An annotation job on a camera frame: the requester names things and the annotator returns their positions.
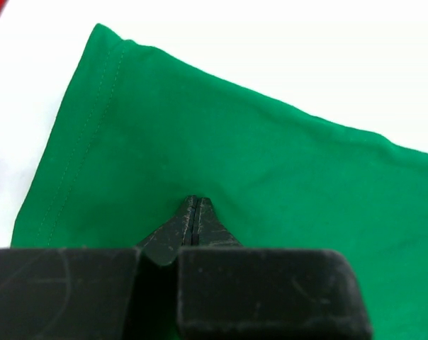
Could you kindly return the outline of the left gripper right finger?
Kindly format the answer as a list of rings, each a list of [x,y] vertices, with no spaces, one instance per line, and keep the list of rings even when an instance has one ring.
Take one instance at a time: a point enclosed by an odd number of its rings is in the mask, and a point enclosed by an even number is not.
[[[242,246],[196,198],[177,256],[182,339],[371,339],[347,259],[329,249]]]

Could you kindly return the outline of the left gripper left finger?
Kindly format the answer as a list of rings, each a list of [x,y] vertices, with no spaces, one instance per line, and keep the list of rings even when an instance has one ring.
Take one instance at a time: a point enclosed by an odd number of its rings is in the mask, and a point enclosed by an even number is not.
[[[196,198],[135,246],[0,249],[0,339],[160,339]]]

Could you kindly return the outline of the green t shirt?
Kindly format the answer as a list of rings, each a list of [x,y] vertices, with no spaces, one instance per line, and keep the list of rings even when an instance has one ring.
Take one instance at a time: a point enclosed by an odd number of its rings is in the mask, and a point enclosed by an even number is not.
[[[129,247],[189,195],[241,243],[328,248],[376,339],[428,339],[428,154],[202,72],[95,25],[13,247]]]

